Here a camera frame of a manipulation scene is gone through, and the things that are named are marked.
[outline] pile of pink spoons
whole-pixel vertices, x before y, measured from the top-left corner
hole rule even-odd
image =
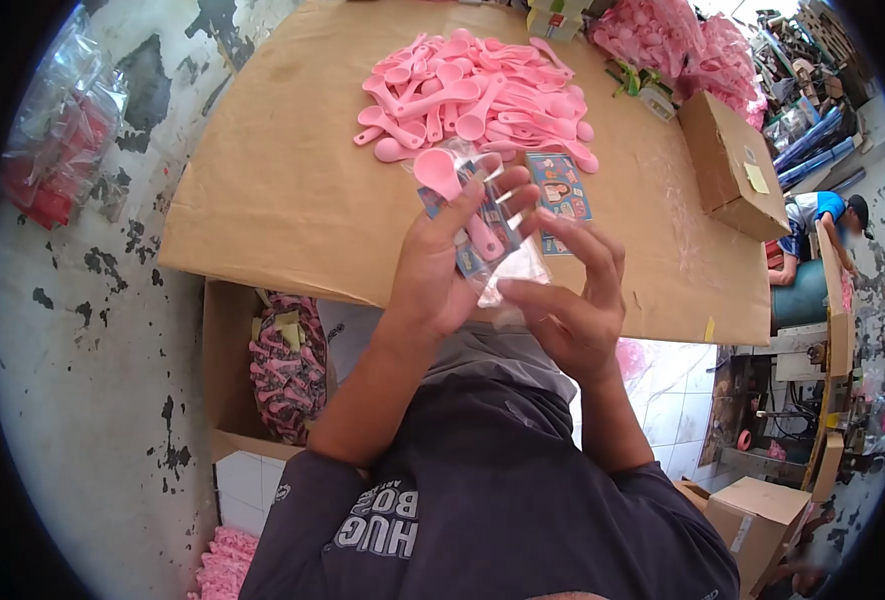
[[[464,29],[449,40],[420,33],[363,82],[376,104],[359,113],[366,129],[353,141],[378,139],[376,158],[395,162],[459,136],[506,161],[519,151],[565,152],[580,170],[595,173],[599,161],[582,143],[594,135],[582,121],[587,107],[582,90],[569,84],[575,73],[543,39],[530,43],[480,39]]]

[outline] cap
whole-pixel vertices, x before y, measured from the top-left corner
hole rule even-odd
[[[845,204],[849,209],[852,209],[852,212],[856,214],[856,218],[859,219],[859,227],[863,231],[863,236],[868,240],[875,239],[872,237],[871,233],[866,231],[866,228],[868,227],[868,205],[866,205],[866,201],[863,197],[858,194],[853,194],[849,196],[849,199]]]

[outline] hand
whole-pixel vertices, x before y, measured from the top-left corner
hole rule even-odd
[[[858,275],[859,271],[856,269],[856,266],[852,264],[852,259],[849,258],[848,254],[843,254],[842,257],[843,269],[849,271],[853,275]]]
[[[582,388],[619,376],[616,342],[626,318],[620,286],[626,251],[592,223],[539,208],[520,226],[523,235],[553,234],[585,265],[582,295],[556,285],[504,279],[499,291],[526,317],[542,349]]]
[[[498,154],[482,159],[482,167],[488,173],[495,172],[500,165]],[[539,189],[530,183],[525,167],[508,168],[496,178],[495,185],[502,193],[514,190],[504,202],[509,214],[534,207],[538,202]],[[465,323],[476,307],[479,294],[456,268],[453,237],[479,211],[483,198],[482,183],[473,179],[435,219],[422,211],[406,233],[386,318],[409,339],[437,343]]]

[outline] table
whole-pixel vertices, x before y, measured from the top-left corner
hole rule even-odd
[[[350,138],[370,104],[362,81],[419,32],[465,27],[526,43],[518,11],[381,0],[309,0],[226,93],[172,202],[160,264],[256,287],[385,306],[402,237],[421,204],[414,179]],[[585,91],[599,173],[582,181],[597,224],[625,243],[628,337],[765,345],[761,244],[705,216],[682,131],[612,97],[604,57],[551,42]],[[570,256],[554,281],[580,291]]]

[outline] wrist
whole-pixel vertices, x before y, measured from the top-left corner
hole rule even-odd
[[[370,345],[380,351],[412,358],[435,359],[441,337],[415,325],[391,308],[383,313]]]
[[[603,366],[600,366],[590,376],[577,378],[576,381],[579,383],[580,389],[584,395],[587,393],[601,394],[603,392],[610,392],[613,386],[618,386],[625,390],[622,380],[622,372],[619,371],[619,363],[616,361],[615,356],[612,356],[612,358],[605,361]]]

